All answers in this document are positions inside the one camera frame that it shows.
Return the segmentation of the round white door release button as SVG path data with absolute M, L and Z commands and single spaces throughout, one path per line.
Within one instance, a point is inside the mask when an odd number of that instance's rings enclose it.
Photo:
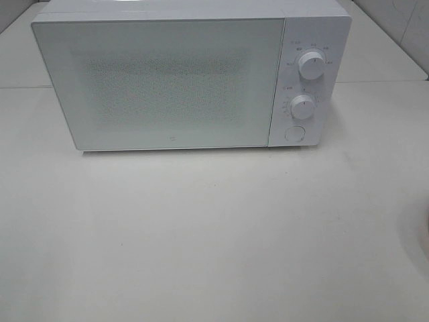
M 285 139 L 288 142 L 301 142 L 305 138 L 306 131 L 302 126 L 293 126 L 286 130 Z

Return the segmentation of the pink round plate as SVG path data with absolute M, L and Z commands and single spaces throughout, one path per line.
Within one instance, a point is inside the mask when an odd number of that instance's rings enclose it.
M 425 235 L 428 235 L 429 230 L 429 202 L 426 203 L 425 213 L 423 216 L 423 231 Z

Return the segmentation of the white microwave door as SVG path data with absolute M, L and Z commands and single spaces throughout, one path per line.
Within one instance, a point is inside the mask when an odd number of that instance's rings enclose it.
M 81 151 L 266 146 L 284 21 L 35 22 Z

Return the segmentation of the upper white microwave knob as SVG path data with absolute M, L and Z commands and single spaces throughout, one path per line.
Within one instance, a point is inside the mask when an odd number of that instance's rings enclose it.
M 298 70 L 300 76 L 313 81 L 324 74 L 326 64 L 325 54 L 316 48 L 311 48 L 298 58 Z

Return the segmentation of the lower white microwave knob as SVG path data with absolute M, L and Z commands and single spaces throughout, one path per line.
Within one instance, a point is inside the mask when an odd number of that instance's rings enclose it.
M 298 95 L 290 102 L 290 111 L 293 118 L 303 120 L 313 116 L 316 103 L 308 95 Z

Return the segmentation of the white microwave knob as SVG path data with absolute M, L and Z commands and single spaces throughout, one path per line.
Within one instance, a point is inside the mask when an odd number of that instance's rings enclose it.
M 303 120 L 313 116 L 316 103 L 308 95 L 298 95 L 290 102 L 290 111 L 293 118 Z
M 311 48 L 298 58 L 298 70 L 300 76 L 313 81 L 324 74 L 326 64 L 325 54 L 316 48 Z

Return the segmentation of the white microwave oven body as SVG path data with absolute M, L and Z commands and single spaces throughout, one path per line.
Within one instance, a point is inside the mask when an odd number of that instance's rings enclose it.
M 35 22 L 240 19 L 282 19 L 284 33 L 268 143 L 228 148 L 315 146 L 320 141 L 352 22 L 336 1 L 51 1 L 36 15 L 31 27 Z M 324 74 L 316 80 L 302 78 L 298 70 L 298 58 L 311 48 L 326 56 Z M 292 117 L 290 102 L 298 95 L 314 99 L 312 117 Z M 293 126 L 305 129 L 301 142 L 286 141 L 285 132 Z

